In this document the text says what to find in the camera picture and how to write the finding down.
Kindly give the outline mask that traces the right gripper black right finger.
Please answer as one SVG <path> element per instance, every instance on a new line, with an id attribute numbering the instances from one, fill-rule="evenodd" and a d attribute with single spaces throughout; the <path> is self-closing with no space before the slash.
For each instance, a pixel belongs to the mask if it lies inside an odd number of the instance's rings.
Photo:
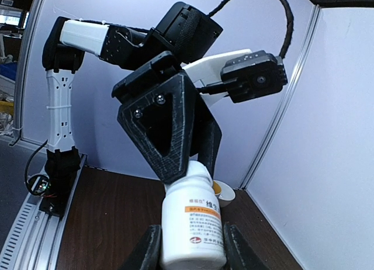
<path id="1" fill-rule="evenodd" d="M 227 262 L 223 269 L 268 270 L 235 224 L 226 222 L 223 226 L 224 250 Z"/>

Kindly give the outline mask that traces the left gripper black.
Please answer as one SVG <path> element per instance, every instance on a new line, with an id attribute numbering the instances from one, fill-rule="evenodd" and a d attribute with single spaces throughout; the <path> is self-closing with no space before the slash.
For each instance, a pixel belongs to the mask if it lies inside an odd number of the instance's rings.
<path id="1" fill-rule="evenodd" d="M 117 121 L 164 184 L 184 177 L 188 159 L 195 155 L 214 179 L 222 132 L 197 95 L 169 51 L 155 56 L 112 89 L 112 97 L 121 103 Z"/>

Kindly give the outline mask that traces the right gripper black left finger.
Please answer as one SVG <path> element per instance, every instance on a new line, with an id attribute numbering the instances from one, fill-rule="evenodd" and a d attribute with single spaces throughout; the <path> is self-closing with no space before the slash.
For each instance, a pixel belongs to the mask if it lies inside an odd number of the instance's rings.
<path id="1" fill-rule="evenodd" d="M 159 224 L 150 225 L 121 264 L 123 270 L 156 270 L 160 266 L 162 229 Z"/>

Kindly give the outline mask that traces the small white pill bottle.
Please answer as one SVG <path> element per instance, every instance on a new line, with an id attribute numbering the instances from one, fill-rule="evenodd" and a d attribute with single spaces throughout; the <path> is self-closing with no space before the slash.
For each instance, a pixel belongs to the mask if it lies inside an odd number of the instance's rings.
<path id="1" fill-rule="evenodd" d="M 219 201 L 207 168 L 190 161 L 184 177 L 165 187 L 161 215 L 162 269 L 222 269 L 226 262 Z"/>

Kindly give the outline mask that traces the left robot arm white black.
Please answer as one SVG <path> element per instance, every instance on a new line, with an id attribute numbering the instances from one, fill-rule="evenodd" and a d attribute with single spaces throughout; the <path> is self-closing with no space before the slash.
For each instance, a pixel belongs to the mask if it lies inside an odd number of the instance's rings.
<path id="1" fill-rule="evenodd" d="M 187 67 L 204 57 L 222 30 L 209 14 L 184 2 L 146 30 L 58 17 L 42 53 L 51 109 L 45 165 L 51 185 L 60 186 L 79 169 L 70 100 L 85 56 L 124 71 L 111 91 L 116 120 L 160 181 L 169 185 L 184 177 L 192 157 L 213 176 L 221 130 Z"/>

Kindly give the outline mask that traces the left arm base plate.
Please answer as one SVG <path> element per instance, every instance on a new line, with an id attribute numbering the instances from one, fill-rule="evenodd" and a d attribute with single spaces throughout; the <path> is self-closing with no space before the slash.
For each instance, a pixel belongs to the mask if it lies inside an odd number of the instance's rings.
<path id="1" fill-rule="evenodd" d="M 64 175 L 62 178 L 49 178 L 45 174 L 25 176 L 29 193 L 41 198 L 39 210 L 59 218 L 65 215 L 73 180 L 71 175 Z"/>

